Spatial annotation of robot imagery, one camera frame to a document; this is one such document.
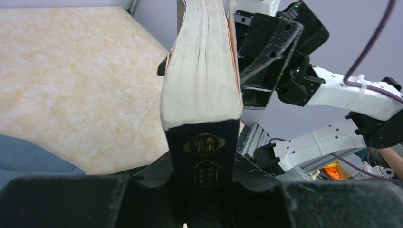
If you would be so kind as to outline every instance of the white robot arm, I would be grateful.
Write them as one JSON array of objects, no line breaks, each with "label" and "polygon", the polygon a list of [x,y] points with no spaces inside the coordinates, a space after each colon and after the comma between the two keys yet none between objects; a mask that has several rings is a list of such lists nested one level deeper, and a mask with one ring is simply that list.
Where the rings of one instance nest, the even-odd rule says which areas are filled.
[{"label": "white robot arm", "polygon": [[[345,85],[342,75],[333,74],[319,67],[315,67],[314,70],[320,78],[326,80],[326,84],[319,87],[307,105],[341,108],[369,116],[379,120],[380,123],[387,122],[403,109],[403,104],[380,93],[366,90],[365,86],[356,88]],[[359,77],[352,80],[360,81],[364,85],[374,85],[402,96],[395,87],[386,82],[375,83]],[[274,154],[279,158],[278,164],[282,170],[287,171],[317,157],[341,150],[366,147],[365,139],[363,135],[356,133],[357,129],[359,126],[353,119],[345,118],[296,139],[277,142]]]},{"label": "white robot arm", "polygon": [[[331,106],[350,114],[296,139],[258,148],[254,153],[256,164],[267,172],[281,174],[337,151],[400,143],[400,85],[391,78],[366,81],[362,75],[346,81],[343,75],[310,65],[308,55],[327,40],[329,33],[304,2],[292,3],[275,14],[278,5],[279,0],[237,2],[235,21],[244,106],[265,109],[276,91],[284,103]],[[349,81],[361,87],[350,86]]]}]

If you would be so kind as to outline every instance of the gray fabric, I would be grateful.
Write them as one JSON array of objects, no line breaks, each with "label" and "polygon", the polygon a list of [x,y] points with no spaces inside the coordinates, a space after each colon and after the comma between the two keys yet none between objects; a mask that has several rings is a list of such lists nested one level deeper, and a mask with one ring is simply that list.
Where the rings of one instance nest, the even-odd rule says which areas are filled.
[{"label": "gray fabric", "polygon": [[0,190],[27,175],[85,175],[77,166],[26,140],[0,134]]},{"label": "gray fabric", "polygon": [[[375,148],[372,147],[368,148],[368,152],[365,155],[364,161],[366,161],[372,167],[379,165],[386,169],[391,168],[388,162],[386,162],[386,160],[382,157],[382,155]],[[397,175],[395,175],[393,179],[400,180]]]}]

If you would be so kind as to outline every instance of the marble tabletop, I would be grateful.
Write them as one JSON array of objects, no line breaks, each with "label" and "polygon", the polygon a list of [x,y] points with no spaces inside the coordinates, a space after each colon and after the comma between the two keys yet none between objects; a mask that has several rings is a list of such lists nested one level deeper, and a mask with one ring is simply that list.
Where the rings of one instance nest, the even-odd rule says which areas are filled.
[{"label": "marble tabletop", "polygon": [[0,134],[105,174],[168,151],[164,49],[121,7],[0,9]]}]

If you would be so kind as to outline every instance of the book spine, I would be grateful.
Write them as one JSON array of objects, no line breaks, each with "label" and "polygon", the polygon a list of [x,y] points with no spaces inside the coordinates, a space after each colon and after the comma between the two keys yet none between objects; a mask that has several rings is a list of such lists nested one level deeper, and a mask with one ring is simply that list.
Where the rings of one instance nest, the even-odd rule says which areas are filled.
[{"label": "book spine", "polygon": [[240,120],[187,124],[165,132],[176,180],[186,190],[232,183]]}]

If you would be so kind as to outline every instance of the book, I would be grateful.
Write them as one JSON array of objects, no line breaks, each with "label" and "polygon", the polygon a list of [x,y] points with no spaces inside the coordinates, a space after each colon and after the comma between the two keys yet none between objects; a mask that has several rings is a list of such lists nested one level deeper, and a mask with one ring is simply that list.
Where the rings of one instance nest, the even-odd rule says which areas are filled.
[{"label": "book", "polygon": [[232,183],[242,115],[233,1],[180,0],[167,57],[161,123],[177,181],[186,190]]}]

